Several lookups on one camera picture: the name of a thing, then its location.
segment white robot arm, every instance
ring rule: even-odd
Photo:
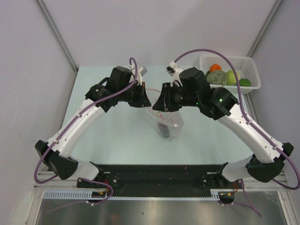
[[[163,84],[153,110],[174,112],[182,106],[198,107],[201,113],[231,129],[253,151],[253,155],[244,160],[224,164],[219,172],[220,182],[234,182],[250,176],[269,182],[280,174],[285,158],[250,123],[255,124],[288,156],[293,150],[290,143],[275,140],[248,115],[250,121],[247,121],[237,98],[225,88],[211,89],[201,70],[194,67],[182,70],[171,62],[167,72],[172,76],[172,82]]]
[[[137,68],[137,79],[130,89],[99,104],[93,104],[97,100],[127,87],[134,80],[133,71],[135,71],[135,67],[130,65],[130,68],[131,70],[115,67],[109,78],[105,78],[99,84],[91,87],[75,115],[63,128],[47,142],[40,140],[36,143],[35,148],[40,157],[53,145],[46,155],[44,163],[62,180],[71,176],[93,180],[101,171],[92,162],[83,162],[71,157],[71,153],[89,127],[105,115],[112,106],[117,105],[119,101],[128,102],[132,107],[151,106],[146,95],[145,83],[142,82],[142,76],[147,72],[145,67]]]

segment wall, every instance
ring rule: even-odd
[[[64,117],[75,74],[33,0],[0,2],[0,224],[34,185],[34,144]]]
[[[295,150],[292,159],[300,168],[300,2],[285,1],[262,40],[254,60],[260,72],[262,88],[253,91],[257,116],[262,127]],[[290,185],[295,175],[288,165],[285,170]],[[300,211],[300,191],[293,192]]]
[[[45,0],[78,66],[167,65],[195,48],[246,55],[274,2]]]

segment white table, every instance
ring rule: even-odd
[[[171,81],[165,66],[146,68],[146,88],[161,90],[162,83]],[[78,109],[90,87],[109,77],[112,69],[80,67],[64,123]],[[252,154],[231,130],[206,118],[198,108],[184,107],[179,112],[184,125],[180,135],[169,142],[152,128],[144,108],[120,102],[90,127],[72,156],[97,164],[191,165],[234,162]]]

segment green vegetable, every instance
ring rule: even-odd
[[[207,71],[206,74],[205,74],[205,78],[207,79],[208,77],[208,74],[210,74],[210,71]]]
[[[208,74],[207,81],[210,84],[226,85],[228,77],[223,70],[214,70]]]
[[[238,79],[240,80],[240,72],[236,71],[237,75],[238,75]],[[227,85],[235,85],[236,84],[236,79],[234,76],[234,72],[232,70],[229,70],[227,73],[228,76],[228,82]]]
[[[251,87],[251,82],[246,78],[242,78],[240,79],[240,86]]]

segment plastic basket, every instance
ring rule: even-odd
[[[254,60],[250,57],[244,56],[226,56],[229,61],[233,64],[234,68],[240,72],[241,78],[247,78],[251,82],[251,87],[241,87],[243,94],[247,94],[254,89],[259,89],[261,87],[261,79],[256,67]],[[231,70],[228,63],[218,55],[204,54],[200,57],[199,69],[204,73],[209,71],[211,65],[219,64],[223,71],[227,72]],[[222,85],[211,84],[211,87],[223,87]],[[224,88],[228,89],[231,93],[237,93],[237,86],[226,85]]]

